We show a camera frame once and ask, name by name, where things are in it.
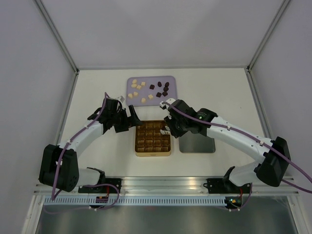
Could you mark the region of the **aluminium mounting rail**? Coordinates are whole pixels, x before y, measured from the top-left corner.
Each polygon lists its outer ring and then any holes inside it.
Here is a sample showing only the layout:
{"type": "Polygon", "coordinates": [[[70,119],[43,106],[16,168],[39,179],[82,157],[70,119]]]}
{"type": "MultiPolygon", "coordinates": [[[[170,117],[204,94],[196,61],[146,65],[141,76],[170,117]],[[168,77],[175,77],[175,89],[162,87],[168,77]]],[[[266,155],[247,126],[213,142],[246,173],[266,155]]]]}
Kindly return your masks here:
{"type": "MultiPolygon", "coordinates": [[[[124,176],[121,179],[122,195],[207,195],[203,184],[214,176],[124,176]]],[[[263,182],[253,183],[253,195],[298,195],[299,191],[282,182],[270,187],[263,182]]]]}

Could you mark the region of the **purple plastic tray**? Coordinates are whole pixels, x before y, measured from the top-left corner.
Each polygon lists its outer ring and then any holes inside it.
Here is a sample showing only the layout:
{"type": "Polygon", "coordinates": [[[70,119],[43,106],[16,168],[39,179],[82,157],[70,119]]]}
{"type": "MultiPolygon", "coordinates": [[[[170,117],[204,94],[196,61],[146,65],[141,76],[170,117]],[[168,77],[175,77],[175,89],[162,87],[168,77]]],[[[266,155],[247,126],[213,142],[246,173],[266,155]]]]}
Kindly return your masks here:
{"type": "Polygon", "coordinates": [[[158,106],[162,101],[166,101],[169,98],[177,99],[177,86],[176,86],[176,79],[173,76],[151,76],[151,77],[131,77],[127,80],[126,85],[126,104],[133,105],[133,106],[158,106]],[[132,80],[136,79],[136,85],[141,85],[144,81],[146,82],[145,86],[142,86],[140,90],[137,88],[132,88],[132,80]],[[158,82],[162,83],[161,87],[157,86],[158,82]],[[169,82],[169,90],[167,91],[168,95],[166,97],[162,96],[157,97],[157,92],[163,93],[163,88],[165,87],[165,83],[169,82]],[[153,84],[155,88],[153,90],[149,89],[150,85],[153,84]],[[128,94],[132,94],[133,92],[137,92],[138,96],[133,96],[132,99],[128,98],[128,94]],[[148,95],[153,95],[154,98],[149,100],[148,95]],[[145,103],[141,103],[141,99],[146,98],[145,103]]]}

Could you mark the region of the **silver tin lid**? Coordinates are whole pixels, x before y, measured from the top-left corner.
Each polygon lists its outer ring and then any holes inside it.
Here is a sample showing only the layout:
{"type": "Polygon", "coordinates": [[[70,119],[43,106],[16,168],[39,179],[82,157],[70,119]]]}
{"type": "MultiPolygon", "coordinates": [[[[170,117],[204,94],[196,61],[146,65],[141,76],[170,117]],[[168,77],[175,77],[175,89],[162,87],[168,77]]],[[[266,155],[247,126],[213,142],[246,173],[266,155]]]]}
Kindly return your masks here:
{"type": "Polygon", "coordinates": [[[205,137],[200,134],[193,135],[186,133],[179,138],[179,150],[182,153],[208,153],[215,152],[215,140],[210,137],[205,137]]]}

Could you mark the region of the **left aluminium frame post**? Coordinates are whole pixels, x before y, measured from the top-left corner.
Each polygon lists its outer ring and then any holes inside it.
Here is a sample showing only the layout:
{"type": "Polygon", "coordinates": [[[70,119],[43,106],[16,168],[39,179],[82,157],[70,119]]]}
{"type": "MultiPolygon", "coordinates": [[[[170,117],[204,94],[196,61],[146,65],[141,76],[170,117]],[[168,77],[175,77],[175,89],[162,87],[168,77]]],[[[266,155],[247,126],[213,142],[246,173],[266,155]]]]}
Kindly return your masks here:
{"type": "Polygon", "coordinates": [[[43,1],[42,0],[33,0],[33,2],[36,5],[40,14],[42,15],[45,23],[47,24],[50,32],[52,33],[52,36],[56,40],[61,52],[63,53],[63,55],[66,59],[66,61],[69,63],[69,65],[70,65],[71,69],[74,71],[74,73],[77,74],[79,72],[79,69],[78,69],[76,63],[74,62],[66,44],[64,43],[64,41],[63,41],[57,27],[55,26],[52,17],[50,16],[49,12],[47,11],[43,1]]]}

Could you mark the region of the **aluminium frame post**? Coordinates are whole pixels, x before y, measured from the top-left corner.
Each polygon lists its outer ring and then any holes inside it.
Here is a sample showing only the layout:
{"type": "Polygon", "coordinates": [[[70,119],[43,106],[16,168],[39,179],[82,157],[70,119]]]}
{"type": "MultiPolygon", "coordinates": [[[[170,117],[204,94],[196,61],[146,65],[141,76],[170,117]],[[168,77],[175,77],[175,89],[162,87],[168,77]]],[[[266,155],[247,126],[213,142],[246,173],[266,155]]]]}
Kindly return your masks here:
{"type": "Polygon", "coordinates": [[[261,39],[260,44],[258,45],[252,59],[250,60],[249,64],[246,66],[245,71],[250,73],[252,68],[255,66],[258,58],[260,57],[262,51],[264,50],[265,46],[267,45],[269,39],[271,38],[272,34],[274,33],[275,29],[277,28],[279,22],[281,21],[283,15],[287,11],[288,7],[290,6],[292,0],[283,0],[281,5],[279,6],[275,16],[273,17],[268,29],[266,30],[263,38],[261,39]]]}
{"type": "Polygon", "coordinates": [[[47,24],[50,32],[52,33],[52,36],[56,40],[61,52],[63,53],[63,55],[66,59],[66,61],[69,63],[69,65],[70,65],[71,69],[74,71],[74,73],[77,74],[79,72],[79,69],[78,69],[76,63],[74,62],[66,44],[64,43],[64,41],[63,41],[57,27],[55,26],[52,17],[50,16],[49,12],[47,11],[43,1],[42,0],[33,0],[33,2],[36,5],[40,14],[42,15],[45,23],[47,24]]]}

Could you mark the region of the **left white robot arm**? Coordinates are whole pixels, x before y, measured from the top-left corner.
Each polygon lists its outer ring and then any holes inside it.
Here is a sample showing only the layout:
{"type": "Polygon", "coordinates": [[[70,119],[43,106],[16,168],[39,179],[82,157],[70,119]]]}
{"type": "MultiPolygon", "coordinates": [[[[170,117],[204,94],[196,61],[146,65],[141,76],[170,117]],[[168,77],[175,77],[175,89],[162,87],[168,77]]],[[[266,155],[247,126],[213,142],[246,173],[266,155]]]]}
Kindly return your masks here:
{"type": "Polygon", "coordinates": [[[106,189],[105,172],[90,167],[81,169],[78,158],[111,128],[120,133],[142,124],[133,105],[125,109],[121,100],[106,97],[77,133],[58,145],[49,144],[44,148],[39,182],[52,187],[53,197],[56,197],[56,189],[70,192],[76,187],[102,193],[106,189]]]}

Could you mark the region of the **right aluminium frame post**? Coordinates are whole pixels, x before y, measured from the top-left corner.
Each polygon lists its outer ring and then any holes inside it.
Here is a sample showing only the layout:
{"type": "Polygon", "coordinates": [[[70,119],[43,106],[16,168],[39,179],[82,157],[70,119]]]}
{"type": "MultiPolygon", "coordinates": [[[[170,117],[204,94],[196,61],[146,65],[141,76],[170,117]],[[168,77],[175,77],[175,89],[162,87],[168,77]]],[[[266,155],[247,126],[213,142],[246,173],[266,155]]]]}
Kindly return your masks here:
{"type": "Polygon", "coordinates": [[[266,30],[263,38],[261,39],[260,44],[258,45],[252,59],[250,60],[249,64],[246,66],[245,71],[250,73],[252,68],[255,66],[258,58],[260,57],[262,51],[264,50],[265,46],[267,45],[269,39],[271,38],[272,34],[274,33],[275,29],[277,28],[279,22],[281,21],[283,15],[287,11],[288,7],[290,6],[292,0],[283,0],[281,5],[279,6],[275,16],[273,17],[268,29],[266,30]]]}

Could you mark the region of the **gold chocolate box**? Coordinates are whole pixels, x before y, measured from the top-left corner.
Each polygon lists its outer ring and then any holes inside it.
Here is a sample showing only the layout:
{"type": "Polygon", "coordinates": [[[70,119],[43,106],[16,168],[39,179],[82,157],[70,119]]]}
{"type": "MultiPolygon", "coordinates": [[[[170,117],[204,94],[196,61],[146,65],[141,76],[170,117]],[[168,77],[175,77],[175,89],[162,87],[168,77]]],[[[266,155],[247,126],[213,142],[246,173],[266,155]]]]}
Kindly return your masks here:
{"type": "Polygon", "coordinates": [[[163,120],[143,121],[136,127],[135,154],[137,157],[171,155],[171,135],[162,134],[167,124],[163,120]]]}

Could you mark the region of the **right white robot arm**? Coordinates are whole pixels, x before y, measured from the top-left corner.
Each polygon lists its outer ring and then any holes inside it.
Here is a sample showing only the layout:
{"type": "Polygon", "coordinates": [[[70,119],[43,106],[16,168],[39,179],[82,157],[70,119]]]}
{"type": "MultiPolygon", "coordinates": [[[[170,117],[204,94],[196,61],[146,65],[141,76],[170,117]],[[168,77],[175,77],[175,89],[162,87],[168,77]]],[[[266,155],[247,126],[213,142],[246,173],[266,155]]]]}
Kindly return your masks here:
{"type": "Polygon", "coordinates": [[[232,166],[222,179],[222,186],[229,193],[238,188],[261,181],[271,187],[279,187],[291,160],[285,139],[270,139],[248,133],[224,120],[217,113],[201,108],[195,111],[183,100],[169,99],[160,103],[168,115],[165,122],[169,132],[179,138],[191,132],[220,140],[253,159],[244,166],[232,166]]]}

